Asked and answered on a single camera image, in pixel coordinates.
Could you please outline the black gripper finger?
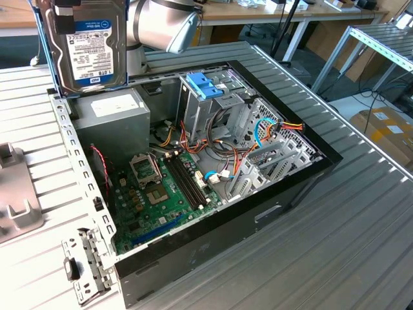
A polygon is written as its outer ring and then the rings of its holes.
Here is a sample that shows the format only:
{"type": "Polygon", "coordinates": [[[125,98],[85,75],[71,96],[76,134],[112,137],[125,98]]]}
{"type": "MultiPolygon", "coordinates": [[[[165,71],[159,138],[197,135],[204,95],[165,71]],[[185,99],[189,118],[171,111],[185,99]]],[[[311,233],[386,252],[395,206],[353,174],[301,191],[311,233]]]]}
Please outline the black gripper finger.
{"type": "Polygon", "coordinates": [[[73,34],[75,32],[74,7],[80,5],[81,0],[53,1],[57,34],[73,34]]]}

